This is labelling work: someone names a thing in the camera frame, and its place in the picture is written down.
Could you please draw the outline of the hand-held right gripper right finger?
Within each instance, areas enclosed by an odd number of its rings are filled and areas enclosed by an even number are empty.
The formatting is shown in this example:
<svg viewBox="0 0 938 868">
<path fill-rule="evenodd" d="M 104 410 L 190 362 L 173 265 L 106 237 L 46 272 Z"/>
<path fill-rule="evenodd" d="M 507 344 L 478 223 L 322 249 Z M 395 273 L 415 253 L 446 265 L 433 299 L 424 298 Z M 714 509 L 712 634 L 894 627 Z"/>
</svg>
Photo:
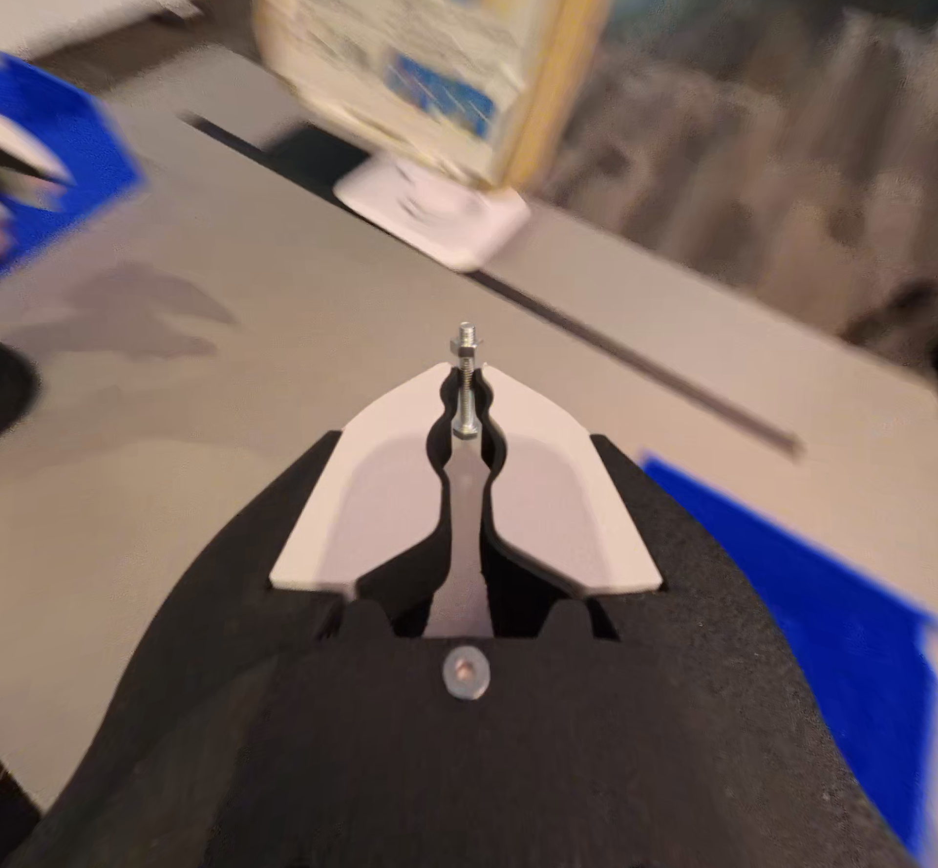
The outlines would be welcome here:
<svg viewBox="0 0 938 868">
<path fill-rule="evenodd" d="M 510 556 L 578 598 L 658 591 L 663 577 L 590 433 L 569 412 L 494 366 L 490 515 Z"/>
</svg>

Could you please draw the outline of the blue plastic bin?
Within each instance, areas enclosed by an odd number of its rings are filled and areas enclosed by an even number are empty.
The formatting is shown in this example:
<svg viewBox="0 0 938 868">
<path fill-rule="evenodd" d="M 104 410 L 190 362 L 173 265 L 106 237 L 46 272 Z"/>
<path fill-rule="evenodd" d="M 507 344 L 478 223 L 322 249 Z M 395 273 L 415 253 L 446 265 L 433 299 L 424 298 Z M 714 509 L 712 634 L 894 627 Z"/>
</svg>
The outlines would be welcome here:
<svg viewBox="0 0 938 868">
<path fill-rule="evenodd" d="M 49 247 L 137 188 L 142 174 L 99 102 L 10 55 L 1 61 L 1 116 L 48 147 L 70 171 L 60 210 L 8 208 L 1 197 L 1 272 Z M 30 178 L 1 168 L 2 178 Z"/>
<path fill-rule="evenodd" d="M 648 454 L 641 469 L 723 547 L 767 605 L 839 751 L 922 865 L 936 855 L 936 618 L 740 500 Z"/>
</svg>

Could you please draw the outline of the printed instruction sheet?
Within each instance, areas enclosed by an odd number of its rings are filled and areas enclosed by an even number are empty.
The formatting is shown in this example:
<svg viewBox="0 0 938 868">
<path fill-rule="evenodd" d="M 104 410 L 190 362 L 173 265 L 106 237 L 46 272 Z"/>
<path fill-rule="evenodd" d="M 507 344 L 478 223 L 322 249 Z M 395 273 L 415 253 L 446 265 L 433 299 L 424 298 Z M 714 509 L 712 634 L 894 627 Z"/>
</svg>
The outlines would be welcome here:
<svg viewBox="0 0 938 868">
<path fill-rule="evenodd" d="M 504 183 L 562 0 L 257 0 L 264 62 L 323 124 Z"/>
</svg>

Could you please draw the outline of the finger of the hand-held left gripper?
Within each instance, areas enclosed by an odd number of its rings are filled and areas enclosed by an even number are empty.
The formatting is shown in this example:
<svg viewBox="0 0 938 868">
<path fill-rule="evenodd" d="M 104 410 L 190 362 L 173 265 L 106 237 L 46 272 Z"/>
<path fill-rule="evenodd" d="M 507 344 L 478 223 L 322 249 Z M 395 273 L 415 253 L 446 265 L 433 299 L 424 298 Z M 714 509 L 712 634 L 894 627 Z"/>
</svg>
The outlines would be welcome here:
<svg viewBox="0 0 938 868">
<path fill-rule="evenodd" d="M 40 178 L 2 178 L 1 197 L 5 206 L 55 212 L 60 210 L 66 186 Z"/>
<path fill-rule="evenodd" d="M 1 167 L 60 185 L 74 182 L 70 171 L 47 146 L 11 119 L 1 116 Z"/>
</svg>

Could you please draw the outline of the wooden document stand white base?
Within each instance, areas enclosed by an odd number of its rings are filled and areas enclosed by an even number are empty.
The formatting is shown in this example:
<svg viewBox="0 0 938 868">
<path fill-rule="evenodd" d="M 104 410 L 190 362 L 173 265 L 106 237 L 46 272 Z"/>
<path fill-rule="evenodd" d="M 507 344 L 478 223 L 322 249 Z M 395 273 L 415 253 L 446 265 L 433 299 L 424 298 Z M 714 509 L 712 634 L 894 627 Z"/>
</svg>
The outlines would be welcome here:
<svg viewBox="0 0 938 868">
<path fill-rule="evenodd" d="M 367 144 L 339 126 L 318 122 L 276 77 L 314 124 L 370 151 L 364 164 L 334 182 L 339 203 L 453 271 L 473 273 L 528 221 L 530 208 L 521 191 L 549 163 L 612 1 L 561 1 L 505 181 L 496 186 L 457 181 L 413 158 Z"/>
</svg>

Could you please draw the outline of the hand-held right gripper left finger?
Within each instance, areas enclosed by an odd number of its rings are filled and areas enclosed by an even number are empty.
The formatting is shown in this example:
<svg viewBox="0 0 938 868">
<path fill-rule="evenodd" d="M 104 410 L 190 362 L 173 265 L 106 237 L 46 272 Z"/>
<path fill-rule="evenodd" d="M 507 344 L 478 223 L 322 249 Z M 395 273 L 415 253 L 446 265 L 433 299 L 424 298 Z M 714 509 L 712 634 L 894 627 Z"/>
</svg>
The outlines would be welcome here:
<svg viewBox="0 0 938 868">
<path fill-rule="evenodd" d="M 451 370 L 440 362 L 349 420 L 269 573 L 273 588 L 353 600 L 368 573 L 437 528 L 443 481 L 427 440 Z"/>
</svg>

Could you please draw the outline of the silver bolt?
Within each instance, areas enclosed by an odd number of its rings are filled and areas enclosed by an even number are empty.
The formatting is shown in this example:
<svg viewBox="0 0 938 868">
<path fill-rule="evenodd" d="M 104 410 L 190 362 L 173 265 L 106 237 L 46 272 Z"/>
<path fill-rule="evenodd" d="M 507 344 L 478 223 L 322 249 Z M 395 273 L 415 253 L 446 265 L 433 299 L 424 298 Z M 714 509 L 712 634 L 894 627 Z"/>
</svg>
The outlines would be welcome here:
<svg viewBox="0 0 938 868">
<path fill-rule="evenodd" d="M 479 342 L 476 336 L 475 324 L 469 321 L 461 322 L 459 331 L 453 338 L 470 344 Z M 474 392 L 476 361 L 471 357 L 462 359 L 454 357 L 454 359 L 458 361 L 460 385 L 458 407 L 452 421 L 452 434 L 459 440 L 475 440 L 480 431 Z"/>
</svg>

